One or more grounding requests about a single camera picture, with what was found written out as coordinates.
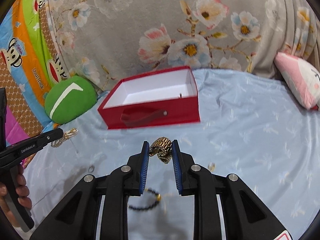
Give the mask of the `left hand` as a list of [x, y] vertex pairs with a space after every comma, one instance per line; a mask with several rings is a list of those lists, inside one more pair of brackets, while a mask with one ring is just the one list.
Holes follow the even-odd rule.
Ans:
[[29, 189], [23, 172], [24, 168], [20, 164], [1, 166], [1, 210], [12, 226], [28, 232], [34, 227], [34, 221], [31, 218], [31, 200], [28, 198]]

